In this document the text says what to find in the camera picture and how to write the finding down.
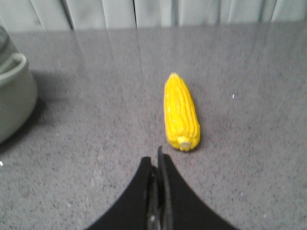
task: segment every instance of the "gray countertop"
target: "gray countertop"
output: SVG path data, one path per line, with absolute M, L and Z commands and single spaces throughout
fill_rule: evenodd
M 162 145 L 242 230 L 307 229 L 307 23 L 11 34 L 39 100 L 0 146 L 0 229 L 89 226 Z M 164 83 L 188 84 L 202 136 L 165 138 Z

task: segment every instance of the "curtain fold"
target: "curtain fold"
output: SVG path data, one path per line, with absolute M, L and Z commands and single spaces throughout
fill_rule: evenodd
M 307 0 L 0 0 L 9 32 L 306 20 Z

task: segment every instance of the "pot handle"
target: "pot handle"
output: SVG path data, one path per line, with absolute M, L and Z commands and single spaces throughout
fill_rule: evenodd
M 29 61 L 24 54 L 13 53 L 0 65 L 0 88 L 16 79 L 27 69 Z

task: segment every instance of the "corn on the cob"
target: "corn on the cob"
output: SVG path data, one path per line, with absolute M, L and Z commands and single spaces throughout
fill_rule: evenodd
M 171 73 L 165 83 L 164 121 L 168 142 L 175 148 L 189 151 L 201 139 L 193 99 L 186 83 L 176 73 Z

